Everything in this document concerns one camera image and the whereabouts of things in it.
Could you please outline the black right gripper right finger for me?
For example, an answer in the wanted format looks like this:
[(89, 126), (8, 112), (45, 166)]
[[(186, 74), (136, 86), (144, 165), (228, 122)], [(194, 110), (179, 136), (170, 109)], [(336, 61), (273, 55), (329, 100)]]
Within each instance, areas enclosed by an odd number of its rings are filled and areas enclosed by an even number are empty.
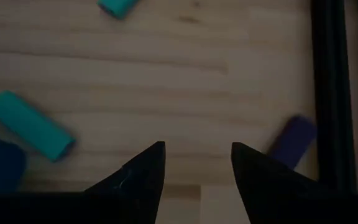
[(251, 224), (319, 223), (333, 215), (331, 191), (241, 142), (231, 146), (237, 189)]

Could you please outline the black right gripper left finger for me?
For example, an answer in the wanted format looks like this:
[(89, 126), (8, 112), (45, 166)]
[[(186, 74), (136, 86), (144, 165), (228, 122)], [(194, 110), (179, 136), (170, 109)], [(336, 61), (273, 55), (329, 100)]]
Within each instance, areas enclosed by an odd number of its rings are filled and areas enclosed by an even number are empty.
[(86, 193), (112, 196), (117, 202), (109, 217), (117, 224), (155, 224), (165, 180), (165, 142), (157, 141), (97, 182)]

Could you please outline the purple block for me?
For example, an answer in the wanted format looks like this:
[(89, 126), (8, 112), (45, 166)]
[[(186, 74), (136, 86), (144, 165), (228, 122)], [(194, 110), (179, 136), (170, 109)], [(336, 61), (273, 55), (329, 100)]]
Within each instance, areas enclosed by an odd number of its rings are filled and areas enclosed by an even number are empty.
[(316, 139), (317, 126), (307, 117), (292, 116), (274, 139), (268, 155), (293, 170)]

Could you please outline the teal block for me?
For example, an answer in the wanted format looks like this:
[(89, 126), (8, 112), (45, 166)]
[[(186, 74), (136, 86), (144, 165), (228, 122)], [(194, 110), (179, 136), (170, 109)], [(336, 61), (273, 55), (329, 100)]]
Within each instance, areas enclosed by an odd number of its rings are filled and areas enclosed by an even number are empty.
[(98, 0), (98, 6), (116, 19), (124, 19), (139, 0)]
[(75, 142), (68, 131), (8, 90), (0, 93), (0, 123), (51, 161), (61, 158)]

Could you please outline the black table frame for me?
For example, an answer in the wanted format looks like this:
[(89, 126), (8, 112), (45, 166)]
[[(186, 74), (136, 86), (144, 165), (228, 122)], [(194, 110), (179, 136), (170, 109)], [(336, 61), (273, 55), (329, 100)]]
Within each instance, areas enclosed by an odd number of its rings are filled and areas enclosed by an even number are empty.
[(319, 181), (357, 192), (344, 0), (311, 0)]

